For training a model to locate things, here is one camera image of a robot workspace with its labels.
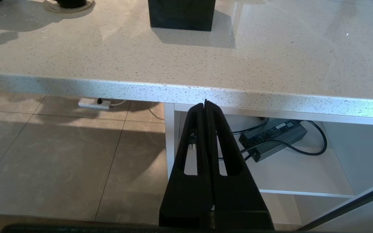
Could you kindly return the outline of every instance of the white cable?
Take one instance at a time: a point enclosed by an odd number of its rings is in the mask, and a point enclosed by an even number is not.
[[[112,104],[112,105],[110,105],[110,106],[117,106],[117,105],[121,105],[121,104],[123,104],[124,102],[126,102],[126,99],[125,99],[125,100],[123,100],[122,102],[118,103],[118,104]]]

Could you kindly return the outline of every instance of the countertop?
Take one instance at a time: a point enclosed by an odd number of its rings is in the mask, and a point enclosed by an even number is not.
[[[146,0],[3,0],[0,90],[373,117],[373,1],[217,0],[205,32]]]

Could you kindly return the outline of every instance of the black square object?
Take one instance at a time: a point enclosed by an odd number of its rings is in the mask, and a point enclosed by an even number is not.
[[[153,28],[211,31],[215,0],[148,0]]]

